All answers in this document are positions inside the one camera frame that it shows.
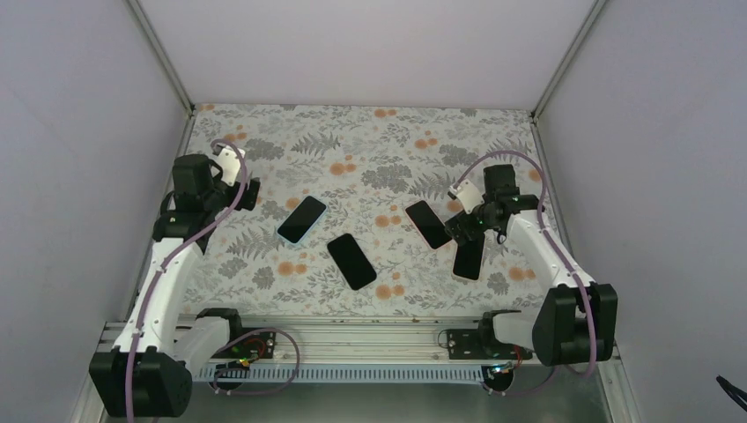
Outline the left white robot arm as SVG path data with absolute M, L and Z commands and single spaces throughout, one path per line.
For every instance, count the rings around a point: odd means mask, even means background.
M 216 227 L 230 213 L 255 206 L 260 183 L 251 179 L 244 151 L 229 146 L 210 155 L 175 159 L 173 187 L 152 231 L 142 288 L 113 346 L 93 355 L 89 375 L 106 412 L 115 418 L 176 418 L 187 409 L 193 377 L 218 351 L 245 345 L 236 311 L 203 311 L 179 335 L 186 287 Z

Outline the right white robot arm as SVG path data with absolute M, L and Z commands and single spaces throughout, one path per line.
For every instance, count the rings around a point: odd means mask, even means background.
M 450 187 L 449 195 L 462 211 L 447 221 L 446 233 L 461 247 L 489 231 L 517 244 L 547 292 L 536 312 L 486 313 L 478 350 L 497 359 L 516 345 L 549 367 L 609 360 L 615 347 L 615 289 L 597 283 L 573 260 L 547 225 L 540 197 L 520 192 L 513 166 L 490 166 L 483 176 L 482 189 L 466 178 Z

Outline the dark blue phone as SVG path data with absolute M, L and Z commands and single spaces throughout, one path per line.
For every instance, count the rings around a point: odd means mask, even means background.
M 430 249 L 440 249 L 452 241 L 444 223 L 425 200 L 407 206 L 404 211 Z

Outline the phone with beige case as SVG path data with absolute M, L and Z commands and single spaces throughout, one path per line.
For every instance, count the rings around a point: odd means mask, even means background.
M 454 276 L 470 281 L 479 280 L 483 263 L 484 242 L 485 237 L 482 234 L 475 241 L 468 241 L 457 248 L 452 266 Z

